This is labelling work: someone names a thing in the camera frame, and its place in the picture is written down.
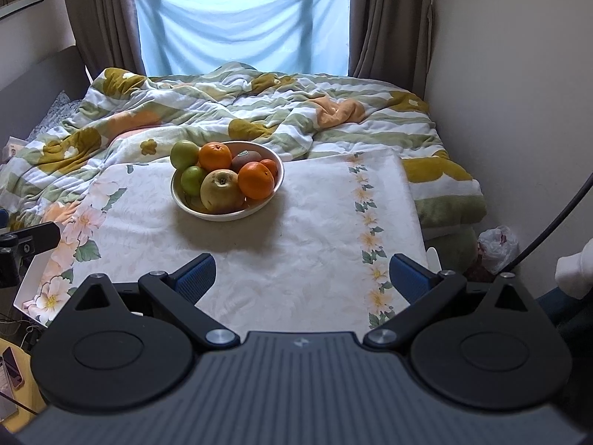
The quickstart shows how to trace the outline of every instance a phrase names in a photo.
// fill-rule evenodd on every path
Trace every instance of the white bowl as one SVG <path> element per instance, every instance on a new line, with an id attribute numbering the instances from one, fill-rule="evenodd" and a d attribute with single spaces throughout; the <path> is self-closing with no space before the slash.
<path id="1" fill-rule="evenodd" d="M 224 142 L 224 144 L 227 145 L 233 155 L 237 155 L 242 151 L 257 151 L 262 155 L 262 159 L 271 159 L 274 161 L 278 167 L 276 185 L 274 186 L 274 191 L 272 191 L 272 194 L 268 198 L 253 201 L 247 208 L 241 209 L 241 211 L 231 212 L 229 214 L 206 214 L 205 212 L 194 211 L 188 206 L 187 197 L 179 183 L 182 173 L 180 171 L 175 171 L 175 174 L 173 174 L 173 177 L 171 178 L 171 196 L 173 196 L 173 200 L 183 209 L 183 211 L 206 221 L 236 221 L 254 214 L 254 212 L 259 211 L 263 206 L 270 202 L 276 192 L 278 192 L 278 189 L 280 189 L 282 181 L 284 180 L 284 164 L 278 157 L 278 154 L 274 151 L 271 151 L 263 145 L 255 144 L 254 142 L 230 141 Z"/>

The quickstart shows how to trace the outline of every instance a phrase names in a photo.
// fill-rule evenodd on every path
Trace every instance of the pillow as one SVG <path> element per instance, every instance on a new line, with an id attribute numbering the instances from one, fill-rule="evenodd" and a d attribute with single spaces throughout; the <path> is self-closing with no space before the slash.
<path id="1" fill-rule="evenodd" d="M 82 100 L 70 101 L 70 97 L 63 90 L 53 101 L 45 117 L 26 138 L 27 142 L 34 141 L 38 135 L 47 133 L 49 129 L 61 125 L 62 121 L 69 118 L 78 108 Z"/>

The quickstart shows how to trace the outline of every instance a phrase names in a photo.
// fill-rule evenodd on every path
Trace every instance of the apple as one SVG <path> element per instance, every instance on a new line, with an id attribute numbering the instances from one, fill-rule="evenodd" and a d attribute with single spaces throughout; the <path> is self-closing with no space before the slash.
<path id="1" fill-rule="evenodd" d="M 183 171 L 180 179 L 183 191 L 188 196 L 199 196 L 202 183 L 207 175 L 208 173 L 201 167 L 196 165 L 188 167 Z"/>
<path id="2" fill-rule="evenodd" d="M 184 171 L 198 163 L 200 147 L 191 141 L 176 142 L 171 149 L 171 164 L 178 171 Z"/>
<path id="3" fill-rule="evenodd" d="M 206 176 L 200 198 L 205 208 L 214 214 L 238 211 L 245 200 L 236 173 L 228 169 L 212 171 Z"/>
<path id="4" fill-rule="evenodd" d="M 186 205 L 188 208 L 192 209 L 192 211 L 201 212 L 202 214 L 210 214 L 206 206 L 202 204 L 202 199 L 200 199 L 200 196 L 186 197 Z"/>

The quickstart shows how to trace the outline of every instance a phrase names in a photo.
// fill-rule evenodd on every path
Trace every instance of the plastic bag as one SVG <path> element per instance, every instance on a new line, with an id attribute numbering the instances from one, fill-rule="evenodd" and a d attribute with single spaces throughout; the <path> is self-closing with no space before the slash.
<path id="1" fill-rule="evenodd" d="M 482 250 L 482 265 L 492 274 L 498 274 L 519 255 L 519 241 L 506 226 L 488 229 L 478 238 Z"/>

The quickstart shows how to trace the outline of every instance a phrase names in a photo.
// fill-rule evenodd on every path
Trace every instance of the brown curtain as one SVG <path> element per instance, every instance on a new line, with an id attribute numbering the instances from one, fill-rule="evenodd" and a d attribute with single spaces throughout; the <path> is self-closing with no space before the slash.
<path id="1" fill-rule="evenodd" d="M 134 0 L 66 0 L 76 46 L 93 78 L 118 67 L 144 75 Z"/>
<path id="2" fill-rule="evenodd" d="M 349 75 L 423 97 L 431 0 L 351 0 Z"/>

